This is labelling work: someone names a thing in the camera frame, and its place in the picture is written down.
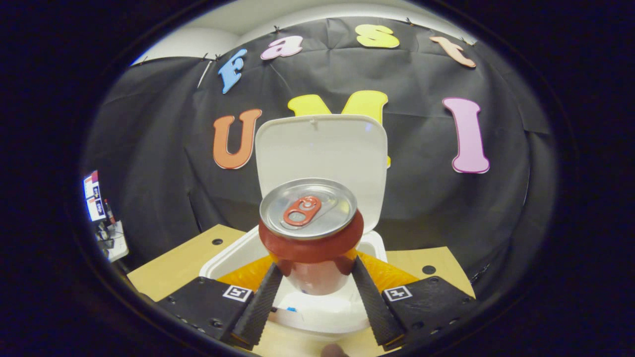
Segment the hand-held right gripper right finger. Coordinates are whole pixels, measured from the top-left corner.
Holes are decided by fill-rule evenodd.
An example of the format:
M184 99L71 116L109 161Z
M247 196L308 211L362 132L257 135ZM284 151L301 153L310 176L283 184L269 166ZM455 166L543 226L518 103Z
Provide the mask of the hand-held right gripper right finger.
M390 251L391 263L358 251L352 277L383 348L429 344L474 316L472 284L449 250Z

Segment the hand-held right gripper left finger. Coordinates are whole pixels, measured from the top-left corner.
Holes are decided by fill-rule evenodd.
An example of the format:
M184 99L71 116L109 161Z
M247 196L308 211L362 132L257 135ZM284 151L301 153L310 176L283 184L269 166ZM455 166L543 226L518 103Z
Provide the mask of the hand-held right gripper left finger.
M260 343L282 280L274 260L265 256L219 279L194 278L157 304L216 341L252 348Z

